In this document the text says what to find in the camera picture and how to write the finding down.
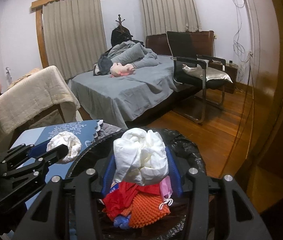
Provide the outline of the red cloth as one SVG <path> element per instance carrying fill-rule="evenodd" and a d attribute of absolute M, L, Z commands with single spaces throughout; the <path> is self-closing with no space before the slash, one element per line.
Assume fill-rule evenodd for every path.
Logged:
<path fill-rule="evenodd" d="M 105 206 L 104 212 L 111 221 L 114 221 L 117 216 L 131 206 L 134 197 L 138 193 L 160 196 L 159 184 L 140 186 L 138 184 L 122 181 L 114 185 L 103 199 Z"/>

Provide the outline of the orange foam net sleeve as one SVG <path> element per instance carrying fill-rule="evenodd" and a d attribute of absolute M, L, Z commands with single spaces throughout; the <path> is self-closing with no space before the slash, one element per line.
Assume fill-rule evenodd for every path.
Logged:
<path fill-rule="evenodd" d="M 169 206 L 160 195 L 139 193 L 131 205 L 129 227 L 143 228 L 170 214 Z"/>

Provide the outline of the white plastic bag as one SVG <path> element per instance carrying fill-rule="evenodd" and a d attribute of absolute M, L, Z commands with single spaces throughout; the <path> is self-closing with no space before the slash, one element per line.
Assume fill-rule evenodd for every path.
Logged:
<path fill-rule="evenodd" d="M 165 143 L 159 132 L 132 128 L 113 142 L 116 171 L 113 181 L 148 186 L 169 174 Z"/>

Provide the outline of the pink foam net sleeve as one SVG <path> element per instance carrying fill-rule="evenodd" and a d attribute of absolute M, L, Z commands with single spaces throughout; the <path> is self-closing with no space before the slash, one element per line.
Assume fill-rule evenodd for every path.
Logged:
<path fill-rule="evenodd" d="M 160 195 L 162 202 L 159 205 L 159 209 L 162 210 L 164 205 L 171 206 L 173 204 L 173 199 L 171 198 L 173 194 L 171 180 L 169 176 L 166 176 L 159 184 Z"/>

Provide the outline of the black lined trash bin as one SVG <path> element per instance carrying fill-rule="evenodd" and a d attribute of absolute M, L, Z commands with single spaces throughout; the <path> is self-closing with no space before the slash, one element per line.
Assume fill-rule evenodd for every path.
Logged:
<path fill-rule="evenodd" d="M 131 128 L 99 139 L 71 165 L 74 178 L 93 168 L 93 218 L 77 219 L 71 197 L 71 239 L 181 239 L 188 169 L 206 173 L 196 144 L 178 131 Z"/>

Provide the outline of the blue tree-print table cloth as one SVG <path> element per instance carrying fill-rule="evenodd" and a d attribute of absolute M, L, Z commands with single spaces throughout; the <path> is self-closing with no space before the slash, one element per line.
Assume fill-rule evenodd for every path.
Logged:
<path fill-rule="evenodd" d="M 45 177 L 45 186 L 54 176 L 60 176 L 62 179 L 69 179 L 78 176 L 81 172 L 89 168 L 95 167 L 98 160 L 107 158 L 112 154 L 112 143 L 114 139 L 117 139 L 124 133 L 124 130 L 119 129 L 89 146 L 86 146 L 84 141 L 80 141 L 80 138 L 87 139 L 88 135 L 91 135 L 92 133 L 92 129 L 83 131 L 78 135 L 69 131 L 62 131 L 54 137 L 49 138 L 46 152 L 63 144 L 68 147 L 68 153 L 64 158 L 53 165 L 50 165 Z M 73 210 L 72 202 L 70 202 L 69 209 Z"/>

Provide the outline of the beige blanket covered furniture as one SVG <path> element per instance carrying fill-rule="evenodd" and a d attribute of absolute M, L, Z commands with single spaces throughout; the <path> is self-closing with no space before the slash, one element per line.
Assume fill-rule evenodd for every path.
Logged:
<path fill-rule="evenodd" d="M 9 135 L 54 105 L 61 106 L 66 122 L 73 122 L 80 108 L 58 68 L 49 66 L 0 95 L 0 136 Z"/>

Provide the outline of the bed with grey sheet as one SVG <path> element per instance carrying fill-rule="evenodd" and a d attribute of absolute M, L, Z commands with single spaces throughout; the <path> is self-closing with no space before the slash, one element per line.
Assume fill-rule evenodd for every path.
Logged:
<path fill-rule="evenodd" d="M 92 119 L 126 128 L 144 112 L 159 105 L 172 93 L 184 90 L 173 80 L 171 57 L 159 55 L 159 65 L 139 68 L 124 77 L 77 75 L 69 81 L 71 91 Z"/>

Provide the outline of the dark clothes pile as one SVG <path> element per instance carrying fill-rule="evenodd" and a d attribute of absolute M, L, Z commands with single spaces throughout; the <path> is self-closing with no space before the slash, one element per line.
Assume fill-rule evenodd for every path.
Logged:
<path fill-rule="evenodd" d="M 110 73 L 110 68 L 113 66 L 113 62 L 107 57 L 106 54 L 102 54 L 94 65 L 93 75 L 107 75 Z"/>

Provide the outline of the pink plush toy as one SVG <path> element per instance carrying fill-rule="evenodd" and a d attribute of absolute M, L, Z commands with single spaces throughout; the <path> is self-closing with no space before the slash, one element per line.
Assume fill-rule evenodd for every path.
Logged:
<path fill-rule="evenodd" d="M 122 77 L 132 75 L 136 68 L 131 64 L 122 65 L 121 63 L 114 63 L 110 68 L 111 77 Z"/>

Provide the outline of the beige curtain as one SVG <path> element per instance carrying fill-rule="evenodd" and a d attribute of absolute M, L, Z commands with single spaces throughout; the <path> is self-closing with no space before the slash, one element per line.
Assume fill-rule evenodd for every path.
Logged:
<path fill-rule="evenodd" d="M 147 36 L 202 30 L 195 0 L 141 0 L 141 13 Z"/>
<path fill-rule="evenodd" d="M 59 0 L 43 6 L 49 65 L 65 80 L 89 72 L 106 51 L 100 0 Z"/>

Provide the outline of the grey rolled duvet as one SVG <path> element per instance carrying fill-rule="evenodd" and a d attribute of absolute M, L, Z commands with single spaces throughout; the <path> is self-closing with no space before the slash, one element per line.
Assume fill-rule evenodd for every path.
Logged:
<path fill-rule="evenodd" d="M 145 48 L 141 43 L 126 41 L 117 44 L 109 51 L 107 58 L 121 65 L 131 64 L 135 68 L 154 67 L 160 60 L 152 49 Z"/>

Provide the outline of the coat rack with black bag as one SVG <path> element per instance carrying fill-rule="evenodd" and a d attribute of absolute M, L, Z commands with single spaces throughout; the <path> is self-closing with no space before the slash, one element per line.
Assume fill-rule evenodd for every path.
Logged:
<path fill-rule="evenodd" d="M 111 34 L 111 45 L 114 47 L 118 44 L 121 44 L 122 42 L 131 41 L 132 35 L 126 27 L 123 26 L 123 22 L 125 19 L 122 19 L 121 15 L 118 15 L 118 19 L 116 22 L 118 23 L 118 26 L 112 30 Z"/>

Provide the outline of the silver chair cushion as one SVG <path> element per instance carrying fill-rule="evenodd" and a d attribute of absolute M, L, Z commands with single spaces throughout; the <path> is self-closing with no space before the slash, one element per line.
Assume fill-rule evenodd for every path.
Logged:
<path fill-rule="evenodd" d="M 201 80 L 204 77 L 203 69 L 201 67 L 189 67 L 186 64 L 183 64 L 182 70 L 188 76 L 197 77 L 197 78 L 200 78 Z M 228 81 L 230 83 L 233 83 L 230 76 L 226 72 L 221 71 L 221 70 L 217 70 L 217 69 L 214 69 L 214 68 L 210 68 L 210 67 L 206 68 L 205 79 L 206 79 L 206 81 L 224 80 L 224 81 Z"/>

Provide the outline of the black metal frame chair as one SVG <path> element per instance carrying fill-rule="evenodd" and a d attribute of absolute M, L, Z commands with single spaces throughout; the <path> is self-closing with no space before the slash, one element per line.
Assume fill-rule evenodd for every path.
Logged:
<path fill-rule="evenodd" d="M 206 99 L 208 89 L 222 88 L 221 102 L 209 102 L 221 107 L 224 102 L 227 82 L 232 82 L 225 72 L 226 60 L 213 56 L 214 32 L 166 32 L 167 44 L 173 60 L 173 80 L 182 85 L 191 85 L 197 92 L 202 92 L 202 109 L 199 118 L 180 113 L 191 121 L 201 124 L 205 119 Z"/>

